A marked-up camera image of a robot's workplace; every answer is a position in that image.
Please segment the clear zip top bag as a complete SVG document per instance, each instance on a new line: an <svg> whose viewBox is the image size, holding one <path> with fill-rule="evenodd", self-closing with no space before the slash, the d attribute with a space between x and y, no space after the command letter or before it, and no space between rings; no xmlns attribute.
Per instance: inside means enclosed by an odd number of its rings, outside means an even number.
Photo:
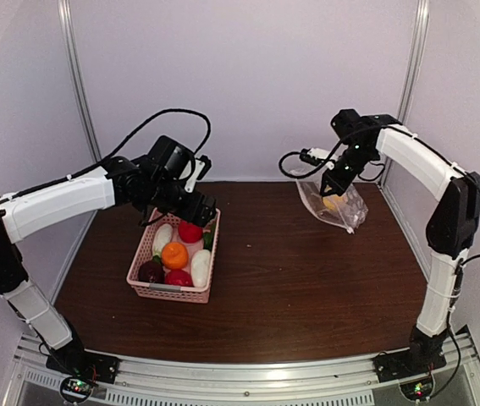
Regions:
<svg viewBox="0 0 480 406"><path fill-rule="evenodd" d="M304 207L321 222L354 233L367 218L367 205L354 185L350 185L342 195L324 197L320 195L321 173L297 179L295 185Z"/></svg>

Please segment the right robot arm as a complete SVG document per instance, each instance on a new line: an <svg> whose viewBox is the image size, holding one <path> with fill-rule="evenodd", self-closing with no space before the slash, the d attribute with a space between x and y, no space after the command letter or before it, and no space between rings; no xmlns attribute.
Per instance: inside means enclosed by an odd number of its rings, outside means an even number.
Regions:
<svg viewBox="0 0 480 406"><path fill-rule="evenodd" d="M431 266L425 299L402 364L417 374L438 364L461 294L463 270L480 223L480 175L467 172L388 114L339 111L330 121L344 152L322 176L320 193L342 195L365 166L389 157L418 180L437 205L426 226Z"/></svg>

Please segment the yellow peach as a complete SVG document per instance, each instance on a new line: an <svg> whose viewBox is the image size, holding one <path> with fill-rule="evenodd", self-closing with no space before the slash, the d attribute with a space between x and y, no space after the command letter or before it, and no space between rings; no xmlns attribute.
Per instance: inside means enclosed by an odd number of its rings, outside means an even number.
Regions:
<svg viewBox="0 0 480 406"><path fill-rule="evenodd" d="M347 196L342 195L332 195L328 197L323 197L322 202L324 206L329 210L329 211L338 211L340 207L345 206L347 204Z"/></svg>

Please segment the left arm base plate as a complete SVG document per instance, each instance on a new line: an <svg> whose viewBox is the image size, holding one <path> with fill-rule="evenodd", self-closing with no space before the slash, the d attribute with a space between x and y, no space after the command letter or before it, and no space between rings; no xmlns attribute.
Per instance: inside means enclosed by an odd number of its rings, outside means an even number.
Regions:
<svg viewBox="0 0 480 406"><path fill-rule="evenodd" d="M46 367L90 382L115 383L119 359L110 355L84 352L79 358L57 361L47 356Z"/></svg>

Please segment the pink plastic basket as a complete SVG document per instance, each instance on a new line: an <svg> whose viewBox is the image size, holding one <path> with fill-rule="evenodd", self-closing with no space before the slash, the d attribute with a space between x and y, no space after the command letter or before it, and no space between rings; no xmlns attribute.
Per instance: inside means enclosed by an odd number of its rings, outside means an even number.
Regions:
<svg viewBox="0 0 480 406"><path fill-rule="evenodd" d="M220 216L198 227L155 210L145 227L126 282L146 299L209 301Z"/></svg>

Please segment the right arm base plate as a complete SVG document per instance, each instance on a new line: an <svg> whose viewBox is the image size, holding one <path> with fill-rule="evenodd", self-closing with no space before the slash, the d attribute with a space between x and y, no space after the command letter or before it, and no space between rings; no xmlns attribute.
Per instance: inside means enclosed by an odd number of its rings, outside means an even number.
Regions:
<svg viewBox="0 0 480 406"><path fill-rule="evenodd" d="M436 354L428 361L414 360L409 349L394 353L379 353L372 359L372 363L380 383L426 375L447 365L443 354Z"/></svg>

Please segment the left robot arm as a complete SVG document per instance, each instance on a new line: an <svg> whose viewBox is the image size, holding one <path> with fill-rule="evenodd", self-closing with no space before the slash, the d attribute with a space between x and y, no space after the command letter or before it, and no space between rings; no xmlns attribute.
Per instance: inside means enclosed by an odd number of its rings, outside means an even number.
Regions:
<svg viewBox="0 0 480 406"><path fill-rule="evenodd" d="M107 157L86 172L0 195L0 297L36 331L61 370L81 376L92 367L91 356L31 280L16 244L71 217L127 204L142 213L154 207L204 227L217 213L216 201L196 191L196 182L211 166L209 157L162 135L133 160Z"/></svg>

